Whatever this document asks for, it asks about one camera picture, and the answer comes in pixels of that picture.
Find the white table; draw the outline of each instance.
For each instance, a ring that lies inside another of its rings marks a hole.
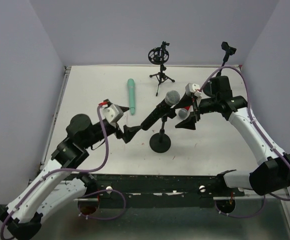
[[[160,86],[158,97],[156,78],[150,74],[159,71],[158,66],[73,66],[63,95],[58,117],[47,152],[49,158],[56,146],[66,137],[66,127],[76,114],[87,114],[97,123],[98,103],[109,99],[112,103],[129,106],[127,80],[135,80],[136,114],[125,113],[118,122],[129,127],[139,125],[160,103],[168,91],[177,90],[181,97],[187,83],[202,84],[215,70],[214,67],[169,66],[165,72],[175,79]],[[224,69],[223,75],[230,80],[234,96],[246,98],[240,76],[231,69]],[[219,113],[201,116],[196,130],[175,129],[181,119],[168,119],[165,133],[172,145],[165,153],[151,150],[149,141],[161,127],[159,120],[148,131],[139,131],[128,144],[109,137],[109,159],[98,173],[106,174],[153,174],[153,175],[216,175],[226,170],[253,171],[256,160],[238,131]],[[93,169],[104,160],[105,147],[89,151],[90,156],[79,169]]]

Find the green object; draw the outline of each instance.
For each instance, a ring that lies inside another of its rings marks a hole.
[[[134,79],[130,78],[127,81],[128,97],[129,97],[129,110],[130,114],[135,114],[135,82]]]

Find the gray wall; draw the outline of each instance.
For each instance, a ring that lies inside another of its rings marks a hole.
[[[38,169],[63,69],[29,1],[0,0],[0,204]]]
[[[290,153],[290,0],[281,0],[249,53],[247,76],[254,112]]]
[[[242,64],[278,0],[30,0],[66,65],[149,64],[171,43],[168,64],[220,64],[222,41]]]

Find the black microphone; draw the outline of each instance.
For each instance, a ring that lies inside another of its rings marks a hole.
[[[141,123],[141,129],[143,129],[144,131],[150,129],[150,127],[153,126],[154,123],[157,122],[157,120],[167,114],[170,111],[171,107],[177,104],[180,99],[180,94],[175,90],[166,93],[165,99],[161,101],[161,103],[156,106],[154,111],[152,111],[151,114],[148,115],[148,117]]]

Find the gray floor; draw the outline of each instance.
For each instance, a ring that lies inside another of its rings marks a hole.
[[[233,213],[254,213],[260,200],[237,200]],[[99,216],[113,216],[119,210],[102,209]],[[233,219],[214,209],[154,208],[128,209],[113,221],[78,217],[76,203],[53,215],[33,240],[289,240],[290,230],[281,202],[266,201],[261,215]]]

